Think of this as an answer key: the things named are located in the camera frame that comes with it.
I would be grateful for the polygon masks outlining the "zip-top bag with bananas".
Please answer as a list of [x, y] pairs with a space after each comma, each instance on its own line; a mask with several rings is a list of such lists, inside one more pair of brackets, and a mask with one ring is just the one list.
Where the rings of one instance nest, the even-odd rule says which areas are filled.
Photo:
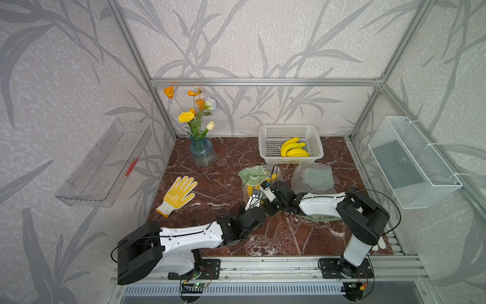
[[[283, 181], [280, 167], [277, 164], [264, 164], [247, 167], [238, 173], [238, 176], [242, 181], [242, 191], [246, 203], [249, 200], [247, 186], [258, 186], [259, 184], [261, 185], [261, 183], [268, 178], [268, 175], [271, 177], [272, 174], [278, 174], [278, 179], [276, 181]], [[266, 197], [262, 192], [261, 204], [263, 204], [264, 199], [266, 199]]]

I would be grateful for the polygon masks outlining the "yellow banana from bag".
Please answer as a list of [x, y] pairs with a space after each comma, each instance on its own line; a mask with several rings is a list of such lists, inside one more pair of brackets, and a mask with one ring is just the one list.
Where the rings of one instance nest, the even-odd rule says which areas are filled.
[[300, 138], [292, 138], [286, 141], [280, 149], [281, 157], [286, 157], [287, 152], [291, 149], [300, 148], [299, 140]]

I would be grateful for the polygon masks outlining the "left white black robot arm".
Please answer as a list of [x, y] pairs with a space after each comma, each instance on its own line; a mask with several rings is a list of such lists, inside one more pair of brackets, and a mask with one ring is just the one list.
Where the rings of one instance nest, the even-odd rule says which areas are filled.
[[194, 227], [176, 229], [160, 227], [157, 221], [147, 222], [117, 243], [117, 283], [123, 286], [138, 282], [152, 271], [192, 274], [203, 266], [200, 249], [234, 246], [245, 241], [266, 219], [265, 210], [256, 207], [236, 217], [224, 216]]

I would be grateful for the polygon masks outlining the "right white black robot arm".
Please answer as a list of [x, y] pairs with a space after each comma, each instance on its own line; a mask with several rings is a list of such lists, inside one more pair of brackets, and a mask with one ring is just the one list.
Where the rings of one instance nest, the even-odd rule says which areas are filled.
[[347, 225], [351, 239], [338, 260], [325, 258], [319, 262], [323, 276], [336, 274], [351, 279], [363, 273], [364, 260], [390, 219], [386, 209], [354, 187], [335, 195], [296, 194], [282, 181], [264, 181], [260, 190], [267, 198], [263, 206], [270, 216], [287, 212], [311, 220], [341, 220]]

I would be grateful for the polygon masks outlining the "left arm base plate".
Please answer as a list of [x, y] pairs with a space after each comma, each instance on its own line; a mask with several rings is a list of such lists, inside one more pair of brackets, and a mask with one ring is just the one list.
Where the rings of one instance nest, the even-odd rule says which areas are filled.
[[182, 276], [174, 273], [168, 273], [169, 280], [189, 280], [189, 279], [202, 279], [202, 280], [216, 280], [220, 277], [221, 260], [220, 259], [202, 259], [202, 264], [197, 265], [192, 271]]

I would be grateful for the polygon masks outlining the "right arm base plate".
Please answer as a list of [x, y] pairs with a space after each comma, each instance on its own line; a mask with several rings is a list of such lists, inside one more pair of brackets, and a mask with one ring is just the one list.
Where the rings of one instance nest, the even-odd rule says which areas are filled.
[[354, 266], [340, 258], [321, 258], [318, 268], [324, 279], [373, 279], [374, 272], [370, 260], [365, 258], [360, 266]]

